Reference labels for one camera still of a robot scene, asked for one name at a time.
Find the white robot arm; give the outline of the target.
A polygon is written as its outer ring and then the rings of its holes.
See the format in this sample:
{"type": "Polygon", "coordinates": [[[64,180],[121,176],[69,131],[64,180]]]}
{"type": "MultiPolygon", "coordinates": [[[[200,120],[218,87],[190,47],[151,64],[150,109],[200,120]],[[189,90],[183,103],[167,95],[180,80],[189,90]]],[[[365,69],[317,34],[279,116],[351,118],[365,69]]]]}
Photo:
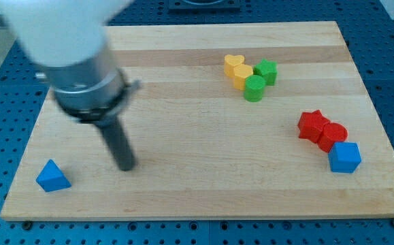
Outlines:
{"type": "Polygon", "coordinates": [[[116,64],[104,26],[131,0],[0,0],[3,19],[43,73],[55,101],[80,123],[96,126],[118,168],[136,158],[118,118],[139,82],[116,64]]]}

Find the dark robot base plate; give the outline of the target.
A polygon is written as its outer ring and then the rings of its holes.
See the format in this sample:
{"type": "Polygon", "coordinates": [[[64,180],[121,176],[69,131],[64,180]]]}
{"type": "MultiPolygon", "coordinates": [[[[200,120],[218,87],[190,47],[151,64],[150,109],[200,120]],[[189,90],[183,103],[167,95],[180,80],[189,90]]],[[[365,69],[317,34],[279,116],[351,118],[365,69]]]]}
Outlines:
{"type": "Polygon", "coordinates": [[[240,0],[168,0],[169,13],[192,11],[240,11],[240,0]]]}

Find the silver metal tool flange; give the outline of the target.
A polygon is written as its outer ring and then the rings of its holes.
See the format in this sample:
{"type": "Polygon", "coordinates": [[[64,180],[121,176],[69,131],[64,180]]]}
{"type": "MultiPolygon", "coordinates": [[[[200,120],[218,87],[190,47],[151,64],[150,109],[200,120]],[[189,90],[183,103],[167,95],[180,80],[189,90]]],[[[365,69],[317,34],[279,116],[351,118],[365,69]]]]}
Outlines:
{"type": "Polygon", "coordinates": [[[111,124],[141,88],[118,67],[109,44],[88,59],[67,66],[37,65],[59,107],[80,123],[111,124]]]}

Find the dark grey pointer rod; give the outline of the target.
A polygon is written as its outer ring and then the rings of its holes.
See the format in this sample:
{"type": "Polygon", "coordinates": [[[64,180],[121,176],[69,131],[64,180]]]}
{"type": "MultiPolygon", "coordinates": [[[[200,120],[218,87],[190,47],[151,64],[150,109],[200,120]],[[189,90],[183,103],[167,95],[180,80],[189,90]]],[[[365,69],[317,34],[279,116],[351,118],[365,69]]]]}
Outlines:
{"type": "Polygon", "coordinates": [[[95,122],[111,155],[121,171],[130,171],[135,167],[136,158],[117,116],[95,122]]]}

